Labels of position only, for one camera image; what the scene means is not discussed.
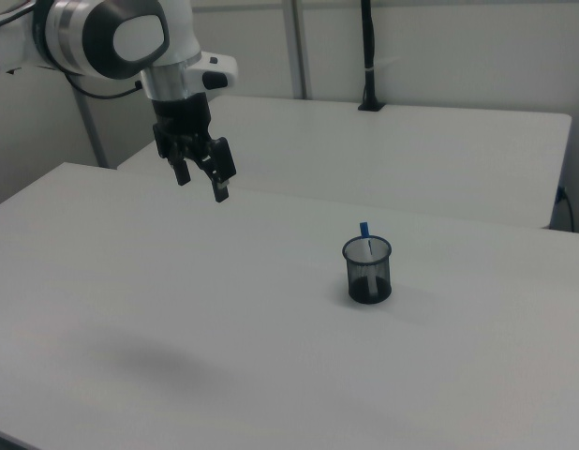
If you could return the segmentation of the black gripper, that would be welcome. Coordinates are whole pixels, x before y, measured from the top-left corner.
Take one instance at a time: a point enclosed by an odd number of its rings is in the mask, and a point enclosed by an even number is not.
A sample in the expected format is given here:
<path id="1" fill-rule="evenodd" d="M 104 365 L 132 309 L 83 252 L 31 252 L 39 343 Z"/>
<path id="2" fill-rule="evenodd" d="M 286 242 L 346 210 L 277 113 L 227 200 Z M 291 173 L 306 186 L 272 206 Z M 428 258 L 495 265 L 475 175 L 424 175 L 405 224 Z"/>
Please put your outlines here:
<path id="1" fill-rule="evenodd" d="M 166 159 L 174 171 L 177 184 L 184 186 L 191 180 L 178 139 L 188 139 L 201 146 L 197 165 L 211 180 L 215 201 L 222 203 L 229 197 L 228 184 L 236 175 L 236 167 L 226 138 L 212 140 L 209 134 L 211 113 L 204 93 L 174 101 L 153 100 L 156 115 L 153 125 L 159 156 Z"/>

